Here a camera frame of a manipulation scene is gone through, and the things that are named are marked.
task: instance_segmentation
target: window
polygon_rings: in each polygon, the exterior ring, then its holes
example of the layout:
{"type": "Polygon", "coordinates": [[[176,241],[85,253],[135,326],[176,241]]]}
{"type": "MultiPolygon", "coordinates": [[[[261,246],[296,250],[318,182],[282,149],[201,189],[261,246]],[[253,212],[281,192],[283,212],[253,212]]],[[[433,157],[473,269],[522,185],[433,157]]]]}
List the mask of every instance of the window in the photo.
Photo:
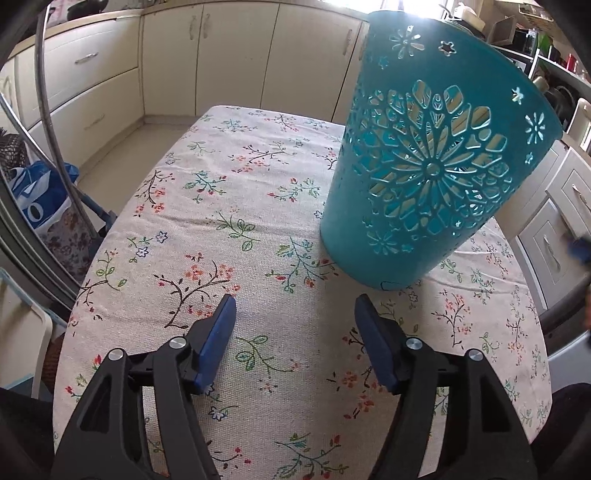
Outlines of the window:
{"type": "Polygon", "coordinates": [[[324,0],[327,3],[358,10],[365,14],[376,10],[398,10],[399,5],[404,6],[404,11],[419,17],[441,18],[443,8],[439,3],[444,0],[324,0]]]}

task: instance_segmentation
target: blue gripper pad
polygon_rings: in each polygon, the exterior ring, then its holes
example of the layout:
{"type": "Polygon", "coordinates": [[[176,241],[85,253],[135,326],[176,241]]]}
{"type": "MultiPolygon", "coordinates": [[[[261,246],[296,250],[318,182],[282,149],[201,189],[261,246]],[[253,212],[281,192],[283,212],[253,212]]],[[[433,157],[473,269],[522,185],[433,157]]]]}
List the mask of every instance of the blue gripper pad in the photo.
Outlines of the blue gripper pad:
{"type": "Polygon", "coordinates": [[[361,295],[355,300],[355,323],[365,344],[375,376],[383,387],[394,393],[399,382],[394,373],[392,350],[379,326],[383,321],[367,295],[361,295]]]}
{"type": "Polygon", "coordinates": [[[198,394],[203,393],[205,388],[213,383],[217,368],[224,351],[226,351],[228,340],[234,330],[236,323],[236,300],[234,297],[224,295],[211,319],[214,324],[199,352],[199,373],[194,380],[198,394]]]}

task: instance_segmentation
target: drawer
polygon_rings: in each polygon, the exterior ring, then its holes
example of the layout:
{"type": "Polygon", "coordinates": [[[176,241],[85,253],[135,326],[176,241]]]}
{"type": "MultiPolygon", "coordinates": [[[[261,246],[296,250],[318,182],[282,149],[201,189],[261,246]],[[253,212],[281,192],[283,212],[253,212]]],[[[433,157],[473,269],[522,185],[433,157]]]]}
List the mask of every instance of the drawer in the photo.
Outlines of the drawer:
{"type": "Polygon", "coordinates": [[[534,171],[495,214],[504,235],[511,239],[521,232],[546,200],[546,187],[566,154],[567,147],[557,140],[534,171]]]}
{"type": "Polygon", "coordinates": [[[576,236],[591,234],[591,167],[572,148],[546,189],[576,236]]]}
{"type": "MultiPolygon", "coordinates": [[[[55,110],[51,120],[64,161],[80,167],[143,114],[139,71],[133,69],[73,98],[55,110]]],[[[49,155],[41,122],[30,133],[49,155]]]]}
{"type": "Polygon", "coordinates": [[[552,200],[547,200],[519,234],[548,309],[587,278],[567,251],[562,236],[569,229],[552,200]]]}
{"type": "MultiPolygon", "coordinates": [[[[15,76],[14,76],[14,59],[8,60],[2,70],[0,70],[0,92],[4,95],[6,102],[12,107],[14,112],[18,115],[17,106],[17,91],[15,88],[15,76]]],[[[4,110],[0,108],[0,128],[8,131],[9,133],[16,133],[8,117],[4,114],[4,110]]]]}
{"type": "MultiPolygon", "coordinates": [[[[45,77],[53,111],[76,95],[137,68],[139,18],[107,20],[50,37],[45,42],[45,77]]],[[[40,119],[34,49],[17,56],[21,117],[30,128],[40,119]]]]}

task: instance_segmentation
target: red flower print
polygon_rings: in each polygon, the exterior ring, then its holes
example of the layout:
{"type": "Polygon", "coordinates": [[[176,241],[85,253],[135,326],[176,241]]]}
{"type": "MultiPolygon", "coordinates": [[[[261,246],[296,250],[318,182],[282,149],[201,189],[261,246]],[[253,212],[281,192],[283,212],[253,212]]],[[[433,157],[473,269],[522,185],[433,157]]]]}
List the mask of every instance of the red flower print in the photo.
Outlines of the red flower print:
{"type": "Polygon", "coordinates": [[[357,383],[357,374],[348,371],[340,381],[343,385],[347,385],[347,388],[353,388],[357,383]]]}

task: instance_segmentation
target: tiled floor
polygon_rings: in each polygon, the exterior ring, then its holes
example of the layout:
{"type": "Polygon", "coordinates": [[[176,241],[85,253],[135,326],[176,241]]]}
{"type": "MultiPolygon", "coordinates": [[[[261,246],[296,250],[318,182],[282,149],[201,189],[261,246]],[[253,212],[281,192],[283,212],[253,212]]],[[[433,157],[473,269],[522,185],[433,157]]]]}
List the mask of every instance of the tiled floor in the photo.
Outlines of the tiled floor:
{"type": "MultiPolygon", "coordinates": [[[[181,125],[143,125],[82,177],[80,189],[119,215],[145,176],[186,131],[181,125]]],[[[97,228],[103,225],[96,215],[89,216],[97,228]]]]}

